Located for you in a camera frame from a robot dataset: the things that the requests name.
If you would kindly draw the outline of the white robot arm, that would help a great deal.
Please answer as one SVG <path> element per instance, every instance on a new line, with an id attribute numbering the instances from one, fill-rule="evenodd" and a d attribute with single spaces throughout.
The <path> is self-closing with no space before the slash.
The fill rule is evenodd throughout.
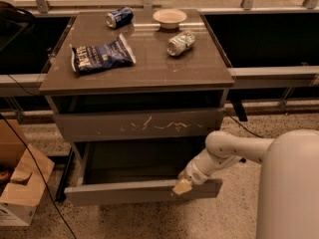
<path id="1" fill-rule="evenodd" d="M 261 165 L 256 239 L 319 239 L 319 131 L 297 129 L 276 138 L 214 131 L 179 174 L 177 195 L 202 185 L 241 158 Z"/>

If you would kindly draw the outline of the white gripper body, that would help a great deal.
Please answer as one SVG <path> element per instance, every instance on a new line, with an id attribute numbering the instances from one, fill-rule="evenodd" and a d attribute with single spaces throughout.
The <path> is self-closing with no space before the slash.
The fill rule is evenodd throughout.
<path id="1" fill-rule="evenodd" d="M 178 175 L 178 180 L 185 180 L 191 185 L 202 185 L 209 180 L 209 176 L 199 170 L 194 160 L 191 160 Z"/>

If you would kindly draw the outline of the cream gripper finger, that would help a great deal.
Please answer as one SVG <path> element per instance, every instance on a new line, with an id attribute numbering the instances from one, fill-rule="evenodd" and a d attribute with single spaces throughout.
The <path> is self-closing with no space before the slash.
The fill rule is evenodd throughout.
<path id="1" fill-rule="evenodd" d="M 192 184 L 186 178 L 183 178 L 177 182 L 172 191 L 176 195 L 182 195 L 192 190 Z"/>

